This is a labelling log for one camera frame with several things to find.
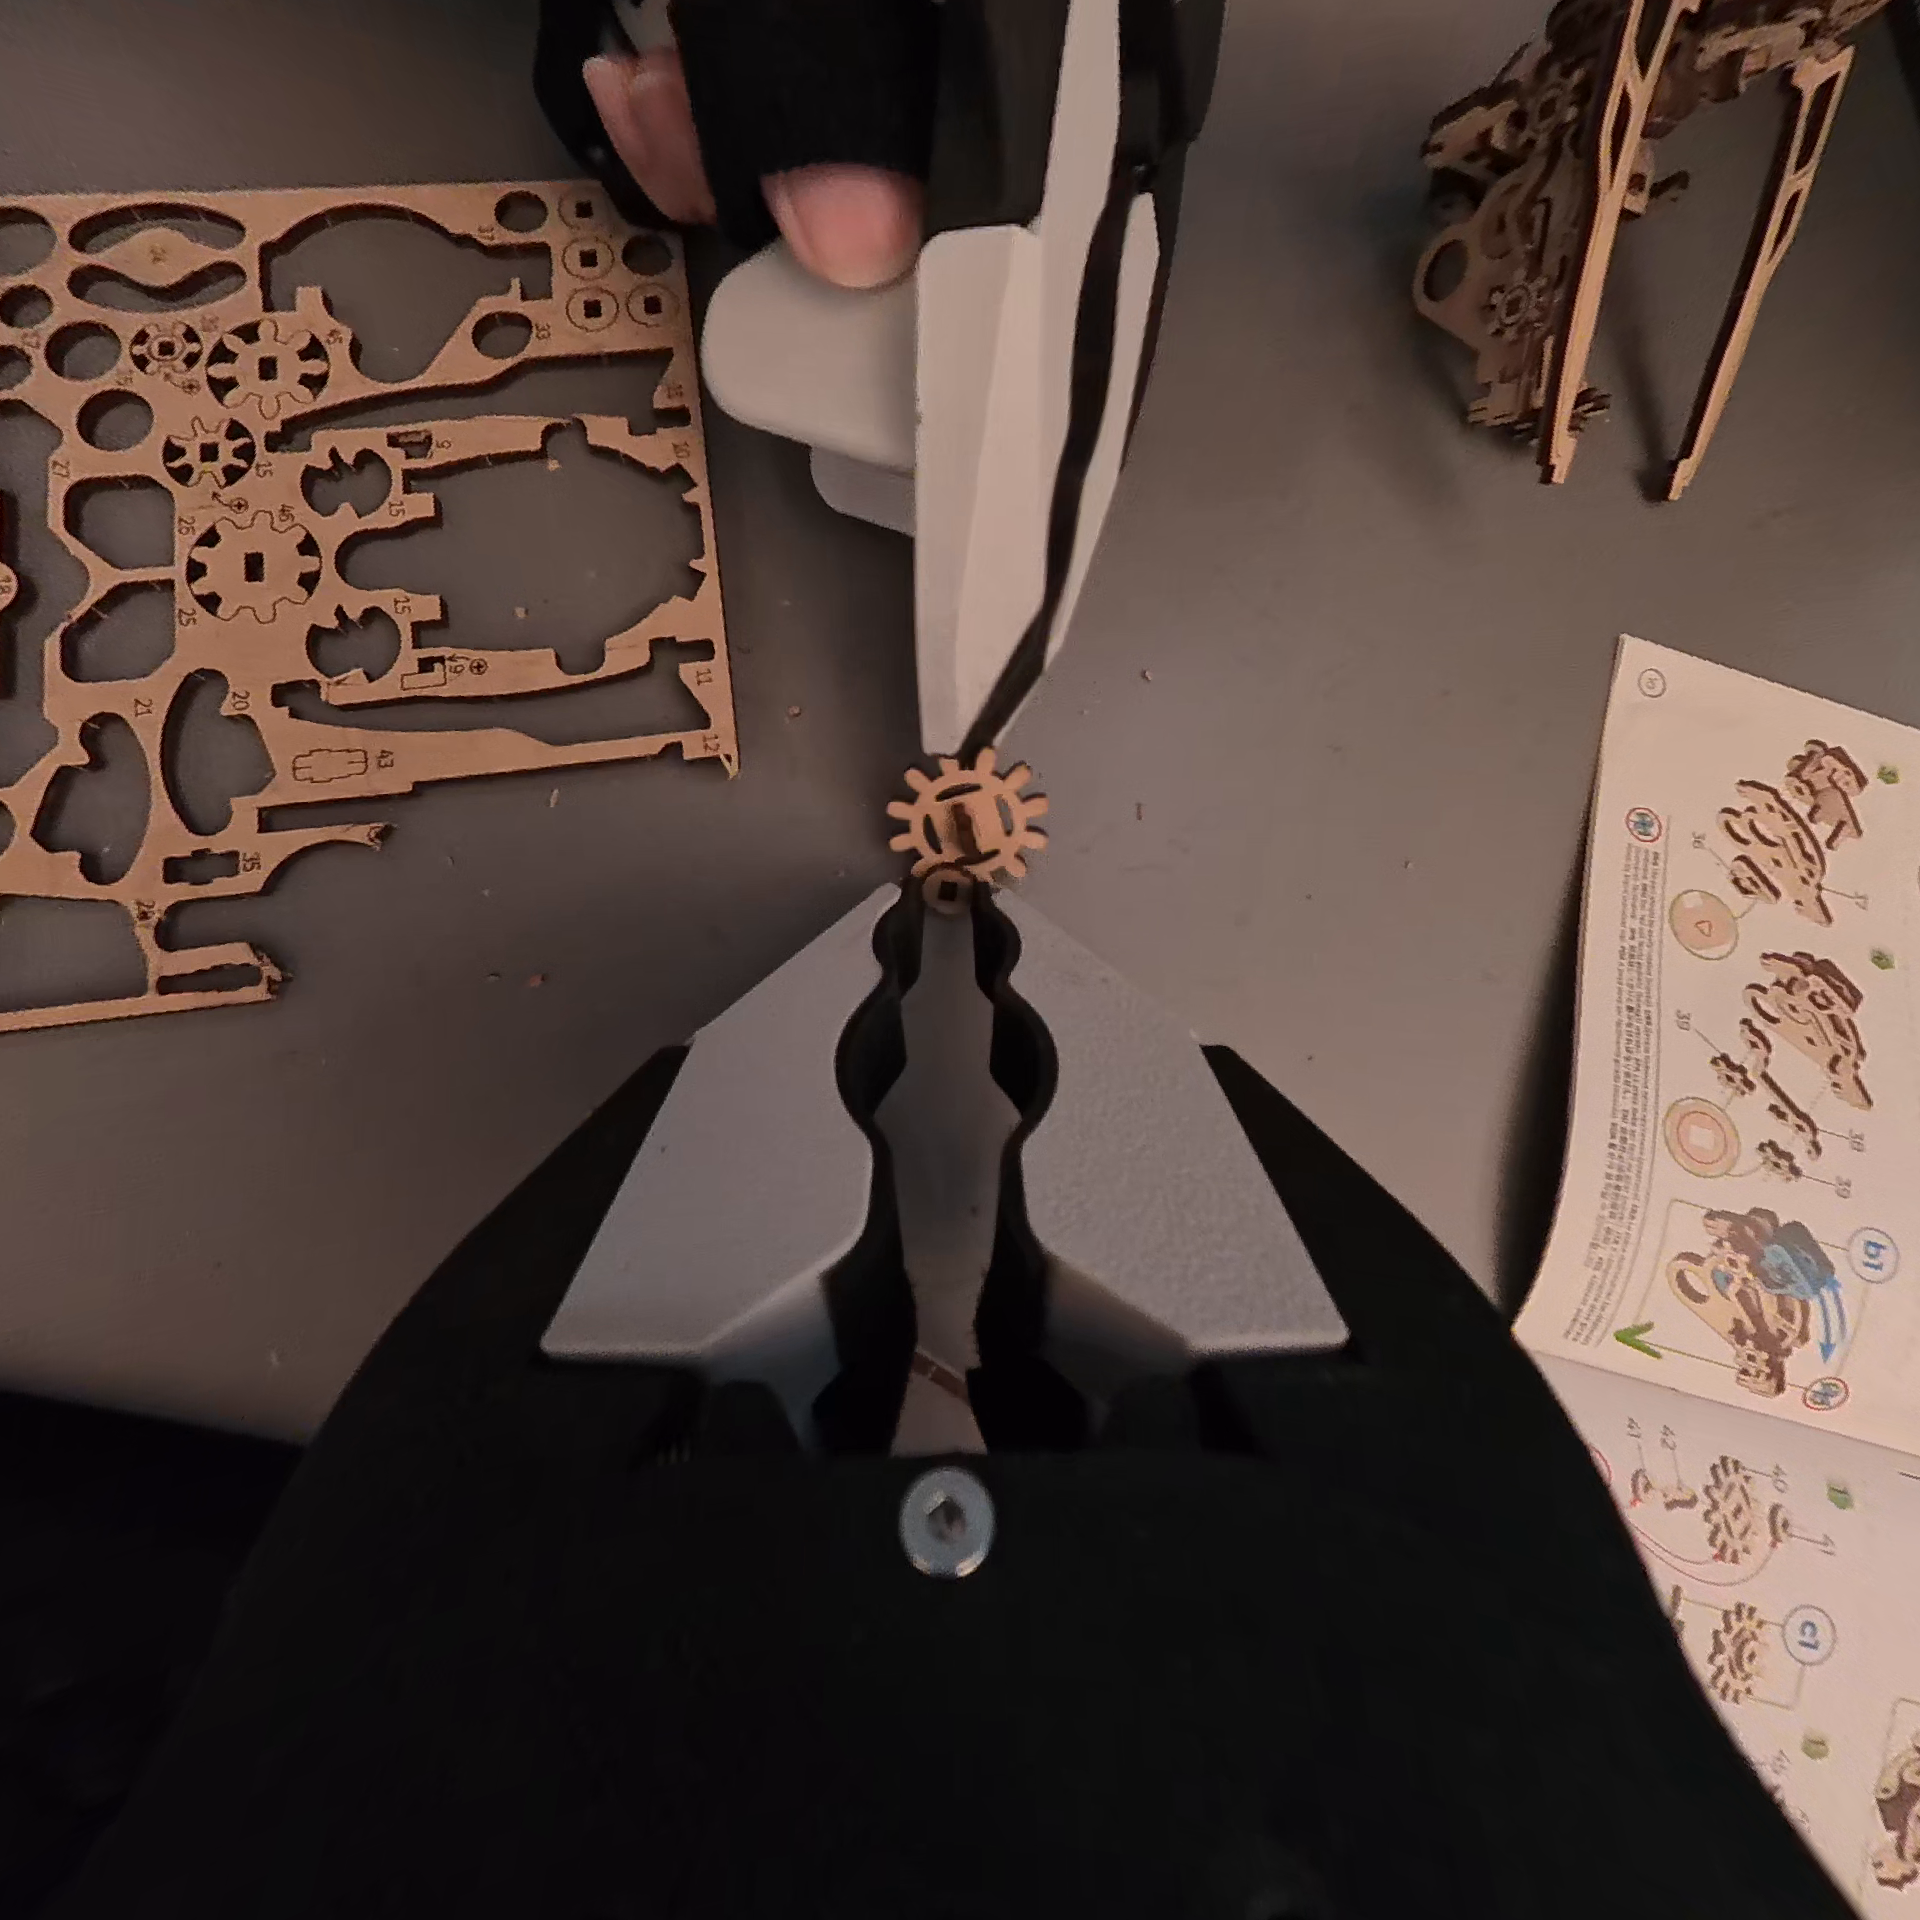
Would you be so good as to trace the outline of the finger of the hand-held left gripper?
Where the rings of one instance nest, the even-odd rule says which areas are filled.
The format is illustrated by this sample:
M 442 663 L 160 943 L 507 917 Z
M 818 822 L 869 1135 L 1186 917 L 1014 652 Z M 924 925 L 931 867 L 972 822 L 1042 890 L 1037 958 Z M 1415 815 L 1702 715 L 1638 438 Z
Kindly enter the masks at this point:
M 1155 360 L 1181 226 L 1186 160 L 1158 166 L 1151 190 L 1120 173 L 1101 209 L 1072 313 L 1069 427 L 1045 523 L 1038 609 L 976 714 L 976 742 L 994 745 L 1067 641 L 1118 486 L 1140 394 Z
M 1149 190 L 1149 9 L 1042 4 L 1014 131 L 1052 103 L 1038 208 L 986 220 L 989 166 L 937 143 L 916 273 L 916 660 L 922 745 L 972 754 L 979 714 L 1045 596 L 1075 311 L 1118 176 Z

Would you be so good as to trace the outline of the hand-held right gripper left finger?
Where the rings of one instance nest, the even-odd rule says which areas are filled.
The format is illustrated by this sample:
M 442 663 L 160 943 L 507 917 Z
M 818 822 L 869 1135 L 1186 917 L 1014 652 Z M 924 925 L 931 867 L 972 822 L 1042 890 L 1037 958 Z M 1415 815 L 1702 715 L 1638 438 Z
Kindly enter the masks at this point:
M 881 885 L 684 1050 L 541 1348 L 764 1383 L 800 1439 L 893 1447 L 916 1348 L 890 1144 L 920 908 Z

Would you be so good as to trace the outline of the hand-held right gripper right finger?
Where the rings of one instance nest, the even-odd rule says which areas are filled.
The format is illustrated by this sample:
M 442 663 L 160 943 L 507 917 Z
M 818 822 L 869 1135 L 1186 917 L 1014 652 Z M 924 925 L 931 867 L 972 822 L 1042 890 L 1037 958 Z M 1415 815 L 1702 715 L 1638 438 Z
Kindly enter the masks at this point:
M 1014 895 L 975 900 L 975 977 L 1017 1110 L 975 1311 L 989 1450 L 1075 1450 L 1140 1380 L 1349 1342 L 1188 1026 Z

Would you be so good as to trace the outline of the wooden gear with axle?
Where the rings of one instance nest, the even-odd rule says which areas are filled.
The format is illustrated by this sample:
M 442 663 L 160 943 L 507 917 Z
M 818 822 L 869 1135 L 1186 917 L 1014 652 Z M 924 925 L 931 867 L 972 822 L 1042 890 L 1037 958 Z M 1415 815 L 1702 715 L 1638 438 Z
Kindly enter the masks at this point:
M 909 856 L 929 903 L 958 910 L 975 887 L 1027 876 L 1029 856 L 1049 839 L 1050 800 L 1033 782 L 1029 763 L 1001 766 L 994 745 L 940 756 L 932 772 L 909 767 L 907 795 L 886 806 L 897 822 L 889 847 Z

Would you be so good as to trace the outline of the partly built wooden model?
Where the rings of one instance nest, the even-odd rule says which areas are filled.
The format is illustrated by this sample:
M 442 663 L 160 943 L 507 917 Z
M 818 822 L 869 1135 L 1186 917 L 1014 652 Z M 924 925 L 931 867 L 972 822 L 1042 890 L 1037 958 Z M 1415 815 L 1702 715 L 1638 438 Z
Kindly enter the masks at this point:
M 1620 228 L 1668 203 L 1685 169 L 1659 148 L 1693 112 L 1778 77 L 1787 115 L 1740 270 L 1701 374 L 1664 496 L 1680 499 L 1714 442 L 1765 295 L 1813 197 L 1885 2 L 1563 2 L 1501 72 L 1429 128 L 1439 228 L 1413 276 L 1417 309 L 1475 360 L 1466 420 L 1537 448 L 1563 484 L 1609 394 L 1590 385 Z

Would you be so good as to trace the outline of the laser-cut plywood parts sheet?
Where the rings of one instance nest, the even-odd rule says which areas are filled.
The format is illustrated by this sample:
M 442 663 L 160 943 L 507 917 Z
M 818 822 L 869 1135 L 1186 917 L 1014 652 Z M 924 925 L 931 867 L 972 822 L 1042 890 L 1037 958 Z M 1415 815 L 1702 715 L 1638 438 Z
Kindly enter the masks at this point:
M 503 273 L 417 371 L 370 370 L 322 284 L 276 292 L 357 216 Z M 4 196 L 4 410 L 55 431 L 42 516 L 85 580 L 41 640 L 53 736 L 4 780 L 4 905 L 102 908 L 137 967 L 4 1010 L 4 1033 L 276 998 L 266 950 L 171 923 L 389 831 L 315 809 L 665 756 L 737 778 L 697 350 L 684 244 L 591 179 Z M 572 429 L 683 482 L 698 530 L 688 585 L 585 665 L 348 578 L 355 545 L 440 522 L 438 482 L 548 462 Z

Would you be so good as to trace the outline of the person's left hand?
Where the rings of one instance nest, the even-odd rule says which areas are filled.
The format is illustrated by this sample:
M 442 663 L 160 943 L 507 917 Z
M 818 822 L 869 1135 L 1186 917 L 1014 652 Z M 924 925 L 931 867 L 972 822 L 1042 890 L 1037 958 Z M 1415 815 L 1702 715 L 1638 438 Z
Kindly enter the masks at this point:
M 666 221 L 714 228 L 719 203 L 680 51 L 661 43 L 638 53 L 596 53 L 583 61 L 583 80 L 642 197 Z M 767 173 L 761 196 L 792 257 L 829 284 L 893 284 L 920 251 L 924 190 L 907 173 L 815 161 Z

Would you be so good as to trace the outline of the open instruction booklet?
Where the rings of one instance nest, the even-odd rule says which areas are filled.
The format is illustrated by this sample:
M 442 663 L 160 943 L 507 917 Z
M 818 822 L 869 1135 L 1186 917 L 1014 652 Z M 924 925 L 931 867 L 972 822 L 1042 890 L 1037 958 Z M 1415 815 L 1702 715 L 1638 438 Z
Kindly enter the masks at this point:
M 1724 1728 L 1919 1907 L 1916 731 L 1622 635 L 1515 1334 Z

